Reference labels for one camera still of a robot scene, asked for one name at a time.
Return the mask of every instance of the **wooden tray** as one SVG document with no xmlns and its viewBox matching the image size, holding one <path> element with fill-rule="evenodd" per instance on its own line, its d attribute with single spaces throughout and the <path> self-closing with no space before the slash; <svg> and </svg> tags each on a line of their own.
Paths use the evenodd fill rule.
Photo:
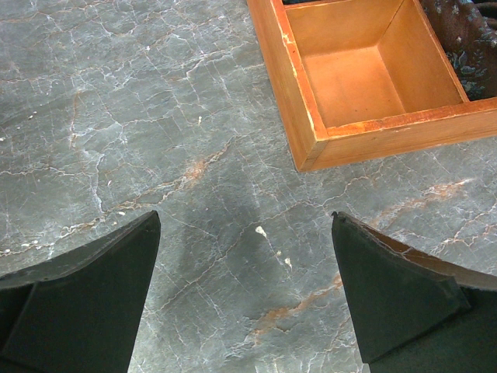
<svg viewBox="0 0 497 373">
<path fill-rule="evenodd" d="M 300 171 L 497 134 L 418 0 L 247 0 Z"/>
</svg>

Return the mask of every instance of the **gray marble surface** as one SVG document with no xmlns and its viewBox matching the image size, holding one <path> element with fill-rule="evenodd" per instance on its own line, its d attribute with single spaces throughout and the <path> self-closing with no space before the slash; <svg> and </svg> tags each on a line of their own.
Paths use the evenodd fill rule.
<svg viewBox="0 0 497 373">
<path fill-rule="evenodd" d="M 297 173 L 244 0 L 0 0 L 0 274 L 155 209 L 129 372 L 366 372 L 347 211 L 497 274 L 494 138 Z"/>
</svg>

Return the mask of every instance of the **black plastic part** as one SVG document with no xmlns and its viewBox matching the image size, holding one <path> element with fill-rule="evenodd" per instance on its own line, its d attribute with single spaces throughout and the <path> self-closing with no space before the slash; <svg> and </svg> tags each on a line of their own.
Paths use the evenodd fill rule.
<svg viewBox="0 0 497 373">
<path fill-rule="evenodd" d="M 155 211 L 0 278 L 0 371 L 125 373 L 160 239 Z"/>
<path fill-rule="evenodd" d="M 497 277 L 419 252 L 335 213 L 333 244 L 372 373 L 497 371 Z"/>
</svg>

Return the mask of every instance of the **stone surface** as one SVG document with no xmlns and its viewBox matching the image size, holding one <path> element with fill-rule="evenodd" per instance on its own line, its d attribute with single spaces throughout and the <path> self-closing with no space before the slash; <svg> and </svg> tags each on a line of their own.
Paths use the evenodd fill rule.
<svg viewBox="0 0 497 373">
<path fill-rule="evenodd" d="M 0 0 L 0 274 L 155 209 L 129 372 L 356 372 L 346 211 L 497 274 L 494 138 L 297 173 L 243 0 Z"/>
</svg>

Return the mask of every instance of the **white speck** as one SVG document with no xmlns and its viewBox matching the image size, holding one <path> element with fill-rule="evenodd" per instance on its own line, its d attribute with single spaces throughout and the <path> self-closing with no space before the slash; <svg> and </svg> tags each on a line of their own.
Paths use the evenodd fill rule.
<svg viewBox="0 0 497 373">
<path fill-rule="evenodd" d="M 285 263 L 290 267 L 290 269 L 292 270 L 292 262 L 290 262 L 290 258 L 286 258 L 285 259 Z"/>
<path fill-rule="evenodd" d="M 264 232 L 264 229 L 262 229 L 262 227 L 261 227 L 261 226 L 257 227 L 257 228 L 255 229 L 255 231 L 256 231 L 257 233 L 259 233 L 260 235 L 263 235 L 265 238 L 267 238 L 267 234 L 266 234 L 266 232 Z"/>
</svg>

